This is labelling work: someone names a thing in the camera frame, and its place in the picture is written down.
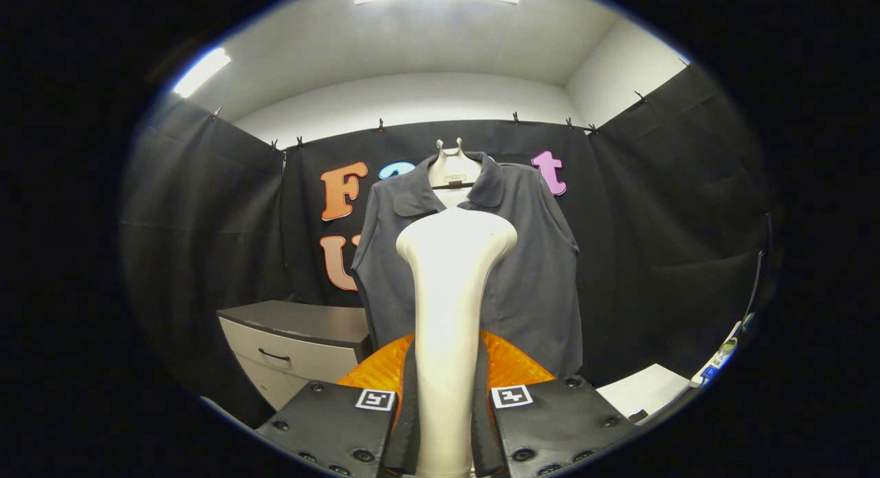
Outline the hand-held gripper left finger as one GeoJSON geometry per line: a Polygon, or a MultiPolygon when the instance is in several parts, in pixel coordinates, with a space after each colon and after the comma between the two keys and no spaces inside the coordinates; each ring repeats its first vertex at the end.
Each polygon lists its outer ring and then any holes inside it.
{"type": "Polygon", "coordinates": [[[258,434],[344,477],[414,475],[419,446],[414,334],[336,383],[310,380],[258,434]]]}

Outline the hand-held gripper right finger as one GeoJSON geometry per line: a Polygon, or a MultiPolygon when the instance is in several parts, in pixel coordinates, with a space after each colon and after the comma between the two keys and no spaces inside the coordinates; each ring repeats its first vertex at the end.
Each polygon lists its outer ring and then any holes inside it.
{"type": "Polygon", "coordinates": [[[482,331],[474,385],[478,477],[542,477],[598,459],[640,428],[579,375],[554,377],[482,331]]]}

